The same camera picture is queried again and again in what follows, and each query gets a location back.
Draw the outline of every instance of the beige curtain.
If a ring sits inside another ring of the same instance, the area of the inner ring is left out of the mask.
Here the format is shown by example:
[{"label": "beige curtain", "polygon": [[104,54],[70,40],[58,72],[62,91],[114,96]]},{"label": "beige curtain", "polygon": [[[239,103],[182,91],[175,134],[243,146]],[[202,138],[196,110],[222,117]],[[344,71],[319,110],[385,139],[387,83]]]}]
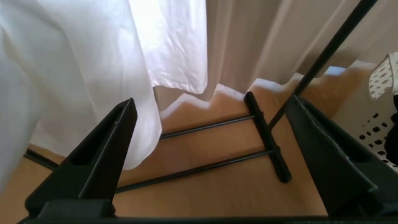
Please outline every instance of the beige curtain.
[{"label": "beige curtain", "polygon": [[[305,74],[358,2],[208,0],[208,85],[194,96],[211,100],[219,83],[244,93],[257,78],[283,84],[295,72]],[[379,0],[324,70],[357,59],[378,63],[398,51],[396,9],[398,1]],[[183,93],[162,86],[154,90],[161,111]]]}]

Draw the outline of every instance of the basket hole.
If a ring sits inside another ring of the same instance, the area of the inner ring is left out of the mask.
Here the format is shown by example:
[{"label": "basket hole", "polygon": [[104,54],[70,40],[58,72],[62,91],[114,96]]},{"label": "basket hole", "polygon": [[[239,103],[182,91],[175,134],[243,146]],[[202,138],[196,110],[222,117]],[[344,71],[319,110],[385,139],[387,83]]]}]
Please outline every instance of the basket hole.
[{"label": "basket hole", "polygon": [[381,145],[383,142],[380,139],[378,139],[374,143],[376,143],[377,145]]},{"label": "basket hole", "polygon": [[376,126],[376,127],[374,127],[372,130],[373,130],[375,133],[377,133],[377,132],[380,131],[380,128]]}]

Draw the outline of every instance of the brown floor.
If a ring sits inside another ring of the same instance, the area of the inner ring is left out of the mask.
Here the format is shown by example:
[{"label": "brown floor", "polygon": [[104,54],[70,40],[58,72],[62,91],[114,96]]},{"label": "brown floor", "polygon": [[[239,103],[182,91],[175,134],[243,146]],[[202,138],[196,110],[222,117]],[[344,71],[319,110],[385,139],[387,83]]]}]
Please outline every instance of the brown floor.
[{"label": "brown floor", "polygon": [[[362,75],[351,75],[362,79]],[[280,103],[291,91],[273,93],[259,87],[252,91],[270,121]],[[304,95],[327,115],[331,115],[347,92],[334,91],[330,96],[319,95],[319,88],[310,87]],[[325,103],[325,97],[331,103]],[[209,109],[183,103],[178,110],[162,121],[164,133],[212,123],[247,114],[246,105],[239,100],[217,93]],[[310,177],[300,149],[285,117],[273,130],[275,140],[293,175],[288,184],[279,182],[267,156],[251,159],[201,174],[162,184],[152,185],[115,195],[114,206],[120,217],[213,217],[268,215],[326,215],[322,200]],[[252,121],[229,124],[214,129],[161,140],[138,168],[124,171],[119,185],[170,174],[184,169],[216,162],[233,156],[263,149]],[[60,156],[37,149],[41,154],[60,162]],[[21,159],[19,167],[0,195],[2,223],[15,223],[27,215],[24,200],[43,181],[50,171]]]}]

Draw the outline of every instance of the laundry basket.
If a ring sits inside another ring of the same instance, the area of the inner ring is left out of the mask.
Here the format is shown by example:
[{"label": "laundry basket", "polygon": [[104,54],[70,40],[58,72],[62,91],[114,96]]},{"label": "laundry basket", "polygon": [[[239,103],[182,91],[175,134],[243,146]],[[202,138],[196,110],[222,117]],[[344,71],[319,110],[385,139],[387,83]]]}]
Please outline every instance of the laundry basket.
[{"label": "laundry basket", "polygon": [[394,125],[391,116],[397,112],[393,101],[398,89],[397,63],[398,52],[387,55],[332,117],[336,124],[396,172],[398,167],[386,158],[384,143]]}]

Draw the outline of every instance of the diagonal black pole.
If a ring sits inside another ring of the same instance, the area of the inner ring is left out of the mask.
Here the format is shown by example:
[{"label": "diagonal black pole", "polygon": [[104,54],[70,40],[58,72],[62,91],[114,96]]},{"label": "diagonal black pole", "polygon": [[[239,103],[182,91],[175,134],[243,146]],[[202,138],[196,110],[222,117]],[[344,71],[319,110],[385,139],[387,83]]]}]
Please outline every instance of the diagonal black pole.
[{"label": "diagonal black pole", "polygon": [[[322,53],[319,55],[310,70],[298,83],[296,88],[293,90],[291,96],[300,95],[304,91],[305,87],[307,87],[311,80],[318,74],[323,66],[325,66],[327,61],[336,52],[339,46],[344,42],[347,36],[353,31],[353,29],[358,25],[361,19],[368,13],[368,11],[373,7],[376,2],[377,0],[361,0],[358,3],[352,13],[344,21],[343,25],[341,25],[340,29],[338,29],[337,33],[330,40],[329,44],[325,47],[325,49],[323,49]],[[269,123],[270,129],[272,129],[285,114],[286,102],[280,107],[279,111],[275,114],[275,116]]]}]

